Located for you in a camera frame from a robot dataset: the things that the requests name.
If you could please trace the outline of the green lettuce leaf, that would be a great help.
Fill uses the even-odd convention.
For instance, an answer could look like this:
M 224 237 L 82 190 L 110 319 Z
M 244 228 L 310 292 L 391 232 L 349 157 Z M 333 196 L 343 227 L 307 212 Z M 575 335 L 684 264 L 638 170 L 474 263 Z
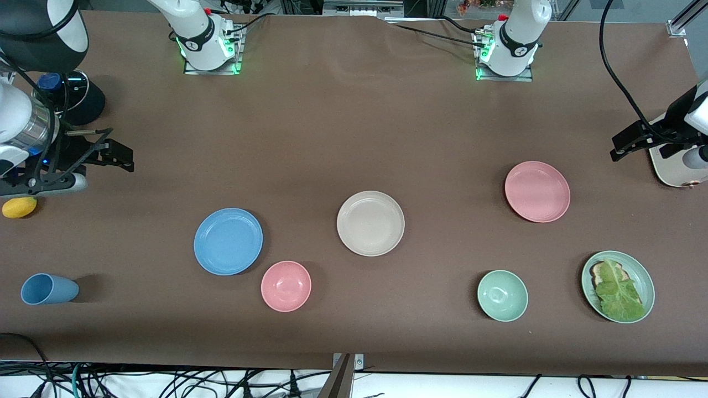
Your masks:
M 617 284 L 603 282 L 595 288 L 595 295 L 600 313 L 615 322 L 636 322 L 647 314 L 632 278 Z

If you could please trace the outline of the green deep bowl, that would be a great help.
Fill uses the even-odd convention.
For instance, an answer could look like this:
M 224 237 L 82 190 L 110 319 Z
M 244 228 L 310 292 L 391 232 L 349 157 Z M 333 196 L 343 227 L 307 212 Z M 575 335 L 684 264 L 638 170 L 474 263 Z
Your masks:
M 478 283 L 476 299 L 481 310 L 496 322 L 520 319 L 529 304 L 523 280 L 508 270 L 487 272 Z

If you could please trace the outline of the pink deep bowl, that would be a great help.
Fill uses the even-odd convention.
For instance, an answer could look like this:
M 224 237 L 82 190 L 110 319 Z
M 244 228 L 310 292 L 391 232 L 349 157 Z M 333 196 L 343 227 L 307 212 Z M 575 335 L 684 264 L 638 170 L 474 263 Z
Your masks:
M 311 277 L 303 265 L 283 260 L 266 270 L 261 282 L 263 301 L 277 312 L 293 312 L 309 299 Z

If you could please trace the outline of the blue shallow plate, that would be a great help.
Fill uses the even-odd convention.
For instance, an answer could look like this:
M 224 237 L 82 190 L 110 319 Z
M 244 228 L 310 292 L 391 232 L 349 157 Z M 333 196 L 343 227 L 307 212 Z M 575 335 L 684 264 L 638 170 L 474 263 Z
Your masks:
M 256 262 L 263 239 L 263 229 L 253 214 L 229 207 L 203 220 L 193 239 L 193 252 L 210 274 L 237 275 Z

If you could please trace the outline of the metal clamp bracket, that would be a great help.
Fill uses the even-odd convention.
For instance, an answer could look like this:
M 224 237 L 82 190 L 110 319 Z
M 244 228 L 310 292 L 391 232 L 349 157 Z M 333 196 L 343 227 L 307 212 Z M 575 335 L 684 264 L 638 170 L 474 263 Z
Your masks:
M 354 373 L 364 368 L 363 353 L 334 355 L 334 367 L 317 398 L 351 398 Z

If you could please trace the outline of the pink shallow plate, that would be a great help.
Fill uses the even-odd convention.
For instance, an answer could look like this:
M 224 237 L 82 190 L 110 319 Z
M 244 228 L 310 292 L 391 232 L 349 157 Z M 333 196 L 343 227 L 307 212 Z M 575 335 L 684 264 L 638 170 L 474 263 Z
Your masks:
M 511 168 L 504 181 L 504 194 L 516 214 L 535 223 L 556 221 L 571 202 L 564 176 L 540 161 L 525 161 Z

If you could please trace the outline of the bread slice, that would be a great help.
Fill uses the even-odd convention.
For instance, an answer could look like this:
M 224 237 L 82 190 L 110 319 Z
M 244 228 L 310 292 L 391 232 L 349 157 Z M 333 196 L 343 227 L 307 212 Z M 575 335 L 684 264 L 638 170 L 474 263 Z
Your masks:
M 616 260 L 603 260 L 591 267 L 592 285 L 594 288 L 599 287 L 603 282 L 611 282 L 617 284 L 620 281 L 629 280 L 629 274 L 623 268 L 623 265 Z

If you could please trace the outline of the brown table cover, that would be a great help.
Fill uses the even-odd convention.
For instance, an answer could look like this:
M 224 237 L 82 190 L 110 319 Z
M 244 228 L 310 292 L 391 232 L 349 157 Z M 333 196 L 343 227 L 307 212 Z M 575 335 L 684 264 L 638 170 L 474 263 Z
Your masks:
M 51 360 L 374 371 L 708 375 L 708 184 L 668 188 L 644 152 L 613 162 L 637 116 L 609 77 L 594 23 L 552 23 L 533 81 L 478 81 L 461 44 L 372 17 L 273 16 L 248 33 L 237 76 L 187 76 L 159 13 L 85 11 L 81 65 L 106 94 L 98 128 L 135 170 L 89 167 L 88 187 L 0 216 L 0 332 Z M 567 180 L 549 223 L 506 201 L 508 172 L 540 161 Z M 336 218 L 357 192 L 402 207 L 389 253 L 358 255 Z M 263 229 L 256 262 L 214 275 L 193 239 L 237 207 Z M 597 252 L 644 265 L 655 304 L 636 323 L 598 314 L 581 288 Z M 293 312 L 261 295 L 271 265 L 306 267 Z M 476 288 L 508 270 L 528 309 L 496 322 Z M 23 283 L 78 284 L 27 305 Z

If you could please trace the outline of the yellow lemon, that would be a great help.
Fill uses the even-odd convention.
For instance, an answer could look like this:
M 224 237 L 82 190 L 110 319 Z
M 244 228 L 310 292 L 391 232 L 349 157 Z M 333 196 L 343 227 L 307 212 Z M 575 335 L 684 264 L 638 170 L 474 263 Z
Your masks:
M 38 205 L 35 197 L 15 197 L 2 206 L 2 215 L 8 219 L 20 219 L 32 214 Z

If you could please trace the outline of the grey metal box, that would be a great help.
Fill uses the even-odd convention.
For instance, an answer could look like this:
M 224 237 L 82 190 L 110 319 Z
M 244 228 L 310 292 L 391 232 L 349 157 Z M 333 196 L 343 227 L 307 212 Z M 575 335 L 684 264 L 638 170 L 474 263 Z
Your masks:
M 323 0 L 325 16 L 374 16 L 404 18 L 404 0 Z

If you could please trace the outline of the aluminium frame profile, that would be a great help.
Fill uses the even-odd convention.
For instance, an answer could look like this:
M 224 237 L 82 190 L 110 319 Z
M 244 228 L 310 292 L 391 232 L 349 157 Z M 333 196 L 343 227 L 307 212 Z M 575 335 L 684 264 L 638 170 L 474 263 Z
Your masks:
M 668 35 L 671 38 L 685 37 L 685 28 L 705 10 L 708 10 L 708 0 L 690 0 L 677 15 L 666 23 Z

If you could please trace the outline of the green shallow plate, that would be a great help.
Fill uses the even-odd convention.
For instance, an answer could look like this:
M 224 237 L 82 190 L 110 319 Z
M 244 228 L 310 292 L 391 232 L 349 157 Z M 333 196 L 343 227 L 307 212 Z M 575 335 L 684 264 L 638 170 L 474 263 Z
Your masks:
M 602 260 L 616 260 L 620 264 L 623 265 L 624 269 L 626 270 L 627 274 L 629 274 L 630 278 L 634 280 L 635 287 L 639 293 L 640 298 L 642 299 L 642 302 L 644 303 L 644 308 L 645 308 L 645 315 L 642 317 L 643 320 L 645 319 L 648 314 L 652 312 L 653 306 L 655 304 L 655 287 L 653 285 L 653 280 L 652 277 L 650 277 L 650 274 L 647 272 L 647 269 L 645 269 L 644 265 L 642 265 L 640 262 L 638 262 L 637 259 L 632 257 L 629 254 L 625 254 L 623 252 L 618 252 L 618 251 L 602 251 L 602 252 L 597 252 L 595 254 L 592 254 L 589 259 L 587 259 L 586 264 L 582 268 L 581 272 L 581 288 L 582 292 L 584 293 L 587 302 L 591 305 L 594 310 L 600 314 L 602 317 L 604 317 L 607 320 L 610 320 L 612 322 L 615 322 L 614 320 L 609 319 L 608 317 L 605 317 L 603 314 L 600 313 L 600 305 L 599 301 L 597 298 L 597 295 L 595 295 L 595 288 L 594 285 L 592 284 L 592 278 L 591 278 L 591 267 L 599 262 L 602 262 Z

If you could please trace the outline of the glass lid blue knob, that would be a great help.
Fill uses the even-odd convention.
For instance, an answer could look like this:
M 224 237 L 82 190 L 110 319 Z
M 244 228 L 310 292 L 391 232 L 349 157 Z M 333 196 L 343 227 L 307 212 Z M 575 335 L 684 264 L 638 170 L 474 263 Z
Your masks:
M 63 111 L 78 106 L 84 100 L 88 82 L 81 71 L 74 70 L 66 75 L 45 73 L 40 75 L 35 84 L 56 111 Z

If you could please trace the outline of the blue plastic cup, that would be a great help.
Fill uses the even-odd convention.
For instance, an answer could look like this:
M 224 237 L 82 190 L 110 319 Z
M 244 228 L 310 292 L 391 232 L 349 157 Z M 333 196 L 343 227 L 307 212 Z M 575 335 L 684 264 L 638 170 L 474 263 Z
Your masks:
M 69 302 L 78 294 L 78 284 L 69 278 L 35 274 L 23 283 L 20 298 L 27 305 L 51 305 Z

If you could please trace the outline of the white rounded board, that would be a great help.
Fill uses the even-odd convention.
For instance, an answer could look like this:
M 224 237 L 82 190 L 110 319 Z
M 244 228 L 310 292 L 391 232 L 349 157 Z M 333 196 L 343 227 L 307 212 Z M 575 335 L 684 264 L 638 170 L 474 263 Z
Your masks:
M 693 111 L 687 117 L 685 121 L 700 132 L 698 146 L 662 144 L 649 151 L 658 179 L 663 184 L 674 188 L 688 188 L 708 182 L 708 169 L 688 169 L 682 162 L 682 156 L 686 151 L 701 145 L 708 145 L 708 111 Z M 657 123 L 660 119 L 655 119 L 653 123 Z

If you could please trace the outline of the beige shallow plate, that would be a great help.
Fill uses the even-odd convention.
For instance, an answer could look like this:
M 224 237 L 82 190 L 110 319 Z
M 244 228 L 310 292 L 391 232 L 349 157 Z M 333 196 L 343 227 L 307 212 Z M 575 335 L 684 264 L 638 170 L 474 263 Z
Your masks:
M 336 218 L 340 240 L 358 255 L 374 257 L 391 252 L 402 240 L 402 207 L 379 191 L 357 192 L 340 207 Z

